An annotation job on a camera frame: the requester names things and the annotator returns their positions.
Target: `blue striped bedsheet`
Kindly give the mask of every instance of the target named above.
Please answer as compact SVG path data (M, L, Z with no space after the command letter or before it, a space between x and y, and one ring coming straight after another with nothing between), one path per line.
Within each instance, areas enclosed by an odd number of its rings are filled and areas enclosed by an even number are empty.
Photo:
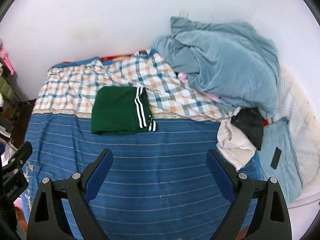
M33 114L26 133L33 153L23 167L29 181L22 197L26 218L43 177L69 178L110 148L113 165L89 204L111 240L210 239L230 207L205 164L207 150L216 149L220 123L156 122L156 132L99 136L90 132L90 119ZM242 172L256 178L252 161ZM242 228L249 225L255 203ZM63 204L75 238L82 239L68 201Z

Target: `white quilted mat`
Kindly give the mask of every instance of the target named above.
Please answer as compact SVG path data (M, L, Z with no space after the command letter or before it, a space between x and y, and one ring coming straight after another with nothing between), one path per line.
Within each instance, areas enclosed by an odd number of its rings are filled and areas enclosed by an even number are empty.
M282 67L278 89L278 114L273 121L284 116L289 118L291 140L297 155L300 176L305 185L318 173L320 129L300 85L292 74Z

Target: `red fabric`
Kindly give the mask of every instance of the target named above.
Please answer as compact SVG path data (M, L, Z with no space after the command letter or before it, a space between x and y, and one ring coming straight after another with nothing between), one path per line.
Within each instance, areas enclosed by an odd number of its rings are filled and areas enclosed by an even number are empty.
M263 119L263 126L266 126L266 125L269 125L269 122L268 122L268 120Z
M105 61L108 61L108 60L113 60L114 58L116 58L116 57L121 57L121 56L123 56L123 57L131 57L133 54L122 54L122 55L115 55L115 56L107 56L107 57L101 57L100 59L101 59L101 61L102 62L105 62ZM71 63L70 61L63 61L63 62L61 62L61 64L62 63Z
M115 57L121 57L121 56L128 56L131 57L133 54L123 54L123 55L116 55L116 56L108 56L108 57L102 57L101 60L108 61L108 60L113 60Z

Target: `metal screw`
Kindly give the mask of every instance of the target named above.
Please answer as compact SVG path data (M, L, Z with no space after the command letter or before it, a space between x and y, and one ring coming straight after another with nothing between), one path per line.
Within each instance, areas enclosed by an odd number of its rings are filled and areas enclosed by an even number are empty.
M247 176L247 174L245 174L245 173L240 173L239 174L239 178L240 179L246 179L248 176Z
M49 178L48 177L45 177L45 178L42 179L42 183L43 184L46 184L48 182L49 182Z
M277 183L277 182L278 182L278 180L277 180L275 177L271 177L271 178L270 178L270 181L271 181L272 183Z
M73 179L79 179L81 177L81 174L80 173L74 173L73 175L72 175L72 178Z

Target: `blue gripper pad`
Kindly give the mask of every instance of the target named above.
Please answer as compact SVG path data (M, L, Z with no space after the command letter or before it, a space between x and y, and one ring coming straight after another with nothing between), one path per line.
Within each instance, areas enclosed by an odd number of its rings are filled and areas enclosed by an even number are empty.
M86 192L84 194L84 201L86 203L96 198L112 164L113 154L111 150L108 150L87 181Z
M229 200L231 204L233 204L233 202L236 200L233 182L210 150L207 151L206 162L211 175L221 191L222 196L226 200Z

